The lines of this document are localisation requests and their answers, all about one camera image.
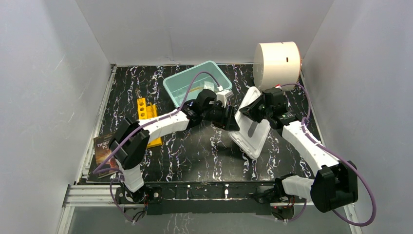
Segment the teal plastic bin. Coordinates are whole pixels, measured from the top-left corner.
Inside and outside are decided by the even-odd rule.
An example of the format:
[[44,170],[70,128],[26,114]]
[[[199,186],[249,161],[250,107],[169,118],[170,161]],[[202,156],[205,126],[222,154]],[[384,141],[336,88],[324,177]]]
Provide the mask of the teal plastic bin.
[[[218,65],[211,60],[166,78],[163,81],[163,86],[174,106],[178,108],[182,104],[187,90],[199,86],[204,87],[205,81],[213,82],[215,84],[215,92],[218,92],[218,86],[220,85],[225,90],[232,89],[232,83],[229,78],[223,73]],[[201,91],[202,90],[189,92],[187,100],[195,99]]]

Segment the white plastic lid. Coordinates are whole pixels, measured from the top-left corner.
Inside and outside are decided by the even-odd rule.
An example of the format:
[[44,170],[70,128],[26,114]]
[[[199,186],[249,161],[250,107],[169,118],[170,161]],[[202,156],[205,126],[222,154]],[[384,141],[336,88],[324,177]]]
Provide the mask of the white plastic lid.
[[269,122],[265,119],[260,123],[254,122],[240,111],[235,113],[235,120],[240,130],[228,132],[229,137],[250,159],[258,159],[270,131]]

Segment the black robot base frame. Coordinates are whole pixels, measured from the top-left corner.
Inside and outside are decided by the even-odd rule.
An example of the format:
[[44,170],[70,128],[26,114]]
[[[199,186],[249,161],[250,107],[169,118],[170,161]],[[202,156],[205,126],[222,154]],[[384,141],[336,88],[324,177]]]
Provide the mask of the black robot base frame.
[[304,202],[282,195],[273,181],[147,182],[134,193],[121,185],[114,197],[117,204],[144,208],[148,215],[254,213],[286,218]]

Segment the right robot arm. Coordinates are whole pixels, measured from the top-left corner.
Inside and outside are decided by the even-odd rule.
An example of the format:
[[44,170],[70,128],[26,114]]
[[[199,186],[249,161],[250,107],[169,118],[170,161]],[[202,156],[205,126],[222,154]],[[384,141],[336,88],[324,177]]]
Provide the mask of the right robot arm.
[[263,92],[256,87],[248,90],[236,113],[239,123],[263,124],[264,133],[277,130],[306,161],[314,179],[289,174],[276,178],[274,195],[281,202],[298,196],[313,202],[322,213],[346,206],[358,200],[356,167],[327,152],[317,142],[294,112],[287,109],[287,100],[280,86]]

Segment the cream cylindrical drum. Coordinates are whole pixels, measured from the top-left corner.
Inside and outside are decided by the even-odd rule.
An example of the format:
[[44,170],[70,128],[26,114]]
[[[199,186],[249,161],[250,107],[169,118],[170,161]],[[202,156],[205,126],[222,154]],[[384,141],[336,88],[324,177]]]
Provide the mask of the cream cylindrical drum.
[[263,91],[283,85],[289,91],[300,76],[301,56],[295,42],[259,43],[253,61],[254,85]]

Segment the dark picture book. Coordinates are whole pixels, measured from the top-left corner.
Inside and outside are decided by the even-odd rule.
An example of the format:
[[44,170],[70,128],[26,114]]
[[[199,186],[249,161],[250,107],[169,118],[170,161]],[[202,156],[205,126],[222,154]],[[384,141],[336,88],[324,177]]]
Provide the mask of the dark picture book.
[[[109,148],[109,143],[113,135],[114,132],[111,132],[109,134],[94,138],[94,158],[96,162],[96,167],[102,165],[106,158],[112,153],[111,149]],[[96,175],[97,178],[103,178],[115,174],[116,170],[109,170],[110,168],[119,169],[115,157],[112,157],[100,169],[98,169],[99,173],[92,173],[92,175]]]

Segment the white paper packet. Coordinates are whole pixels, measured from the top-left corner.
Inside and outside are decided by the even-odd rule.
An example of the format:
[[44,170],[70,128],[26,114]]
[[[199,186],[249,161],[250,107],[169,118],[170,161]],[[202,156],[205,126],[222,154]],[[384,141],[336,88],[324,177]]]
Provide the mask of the white paper packet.
[[205,81],[204,89],[215,91],[215,84],[213,82]]

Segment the tan rubber tube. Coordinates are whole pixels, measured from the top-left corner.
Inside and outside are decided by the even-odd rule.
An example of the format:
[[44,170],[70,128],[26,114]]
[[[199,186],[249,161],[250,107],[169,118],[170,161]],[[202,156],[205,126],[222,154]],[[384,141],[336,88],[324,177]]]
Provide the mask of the tan rubber tube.
[[196,90],[203,90],[203,89],[204,89],[204,87],[199,86],[199,87],[191,88],[191,89],[189,90],[189,92],[194,92],[194,91],[196,91]]

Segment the aluminium rail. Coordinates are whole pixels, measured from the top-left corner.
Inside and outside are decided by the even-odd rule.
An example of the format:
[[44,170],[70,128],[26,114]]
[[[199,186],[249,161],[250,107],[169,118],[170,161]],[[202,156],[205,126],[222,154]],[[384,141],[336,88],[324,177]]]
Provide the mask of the aluminium rail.
[[263,182],[150,182],[138,193],[137,201],[127,194],[119,184],[110,185],[70,185],[63,205],[142,207],[144,203],[165,204],[168,201],[238,201],[251,199],[273,206],[301,203],[302,196],[275,195],[274,183]]

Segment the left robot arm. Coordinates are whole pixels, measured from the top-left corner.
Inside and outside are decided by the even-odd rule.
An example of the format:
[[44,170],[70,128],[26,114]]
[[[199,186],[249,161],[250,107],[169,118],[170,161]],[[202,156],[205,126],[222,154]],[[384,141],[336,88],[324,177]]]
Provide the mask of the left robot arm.
[[239,131],[234,107],[227,103],[232,91],[214,92],[203,89],[195,99],[187,100],[176,110],[149,119],[132,122],[126,119],[113,135],[109,146],[123,176],[127,197],[134,203],[145,198],[144,180],[140,164],[147,145],[153,140],[175,132],[211,122],[225,131]]

